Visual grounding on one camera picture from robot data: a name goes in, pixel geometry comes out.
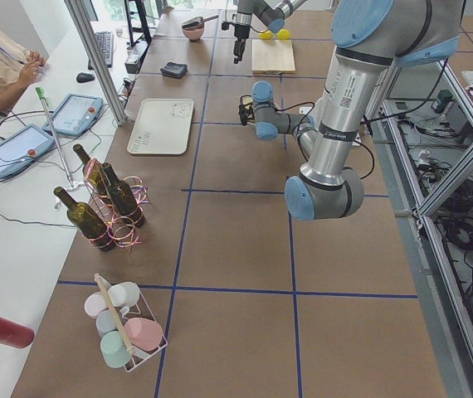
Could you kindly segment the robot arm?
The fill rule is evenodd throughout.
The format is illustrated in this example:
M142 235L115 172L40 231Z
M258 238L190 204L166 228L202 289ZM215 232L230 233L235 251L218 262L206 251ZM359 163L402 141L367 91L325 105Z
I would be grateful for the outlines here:
M420 66L453 55L465 6L463 1L342 1L332 21L338 64L328 73L316 118L276 109L271 85L253 85L257 137L291 134L308 158L285 183L285 203L294 218L343 218L361 207L361 178L345 161L379 76L392 65Z
M233 47L233 63L238 64L242 61L253 16L256 16L269 31L277 33L284 27L285 19L304 3L305 0L282 0L275 7L270 7L263 0L238 1L236 13L222 24L222 30L227 30L229 26L234 27L236 40Z

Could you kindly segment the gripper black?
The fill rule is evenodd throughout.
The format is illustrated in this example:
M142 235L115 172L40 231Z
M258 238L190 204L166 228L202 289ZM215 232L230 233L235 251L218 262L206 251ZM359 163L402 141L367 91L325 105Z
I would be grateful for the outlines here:
M238 116L242 126L255 123L253 98L251 95L242 95L239 99Z
M234 37L236 38L233 47L233 63L242 61L246 49L246 40L250 36L252 14L248 12L237 12L230 19L224 18L222 29L226 30L230 25L234 27Z

